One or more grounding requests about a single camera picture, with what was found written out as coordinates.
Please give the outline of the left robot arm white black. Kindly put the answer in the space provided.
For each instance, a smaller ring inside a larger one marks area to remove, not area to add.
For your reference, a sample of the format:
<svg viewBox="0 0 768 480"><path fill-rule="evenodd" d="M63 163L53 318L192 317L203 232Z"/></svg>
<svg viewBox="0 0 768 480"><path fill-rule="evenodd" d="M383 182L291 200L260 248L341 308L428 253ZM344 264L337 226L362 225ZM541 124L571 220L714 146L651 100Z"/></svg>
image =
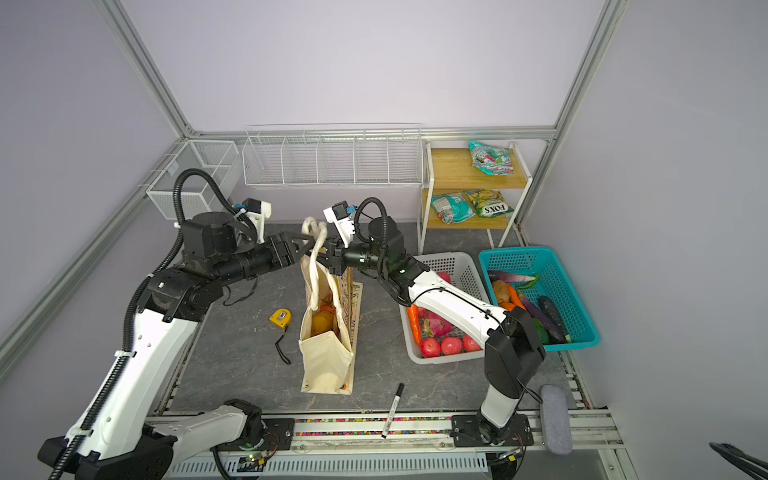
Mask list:
<svg viewBox="0 0 768 480"><path fill-rule="evenodd" d="M263 442L261 410L242 400L168 430L147 424L146 417L179 352L225 288L296 264L315 241L287 232L261 239L251 219L255 200L229 203L199 168L178 175L172 201L177 237L133 293L111 369L78 421L39 450L53 479L65 473L78 479L161 479L202 451Z"/></svg>

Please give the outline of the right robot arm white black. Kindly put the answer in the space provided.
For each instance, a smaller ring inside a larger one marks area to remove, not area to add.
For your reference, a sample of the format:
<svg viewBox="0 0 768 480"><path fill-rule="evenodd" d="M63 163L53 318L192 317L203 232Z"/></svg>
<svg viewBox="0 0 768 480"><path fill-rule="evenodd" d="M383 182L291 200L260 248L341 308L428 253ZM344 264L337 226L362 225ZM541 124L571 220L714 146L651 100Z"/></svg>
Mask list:
<svg viewBox="0 0 768 480"><path fill-rule="evenodd" d="M532 445L529 421L518 405L546 351L524 308L506 310L446 282L407 252L401 232L390 219L374 219L366 240L329 237L326 225L313 218L305 219L302 231L311 238L309 257L330 272L372 269L382 288L401 306L417 306L441 316L480 346L489 386L476 415L454 418L457 446Z"/></svg>

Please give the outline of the cream floral tote bag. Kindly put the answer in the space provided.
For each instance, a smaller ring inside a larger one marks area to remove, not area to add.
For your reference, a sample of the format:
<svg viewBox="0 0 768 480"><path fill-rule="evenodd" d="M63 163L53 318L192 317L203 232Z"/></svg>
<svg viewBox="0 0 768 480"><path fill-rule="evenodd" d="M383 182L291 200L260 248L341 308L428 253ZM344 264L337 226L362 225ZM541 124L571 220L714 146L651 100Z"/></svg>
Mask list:
<svg viewBox="0 0 768 480"><path fill-rule="evenodd" d="M350 395L354 383L355 321L359 316L357 285L352 269L334 274L322 265L323 252L324 247L318 243L300 262L307 302L299 334L304 368L301 391Z"/></svg>

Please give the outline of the yellow pear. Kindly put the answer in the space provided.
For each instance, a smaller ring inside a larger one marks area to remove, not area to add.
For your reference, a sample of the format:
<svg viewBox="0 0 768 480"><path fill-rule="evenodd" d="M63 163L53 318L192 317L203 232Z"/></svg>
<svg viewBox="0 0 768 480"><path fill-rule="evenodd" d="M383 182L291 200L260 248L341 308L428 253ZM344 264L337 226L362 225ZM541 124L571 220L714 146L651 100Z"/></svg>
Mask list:
<svg viewBox="0 0 768 480"><path fill-rule="evenodd" d="M333 332L335 315L330 311L320 310L312 315L310 334L312 337Z"/></svg>

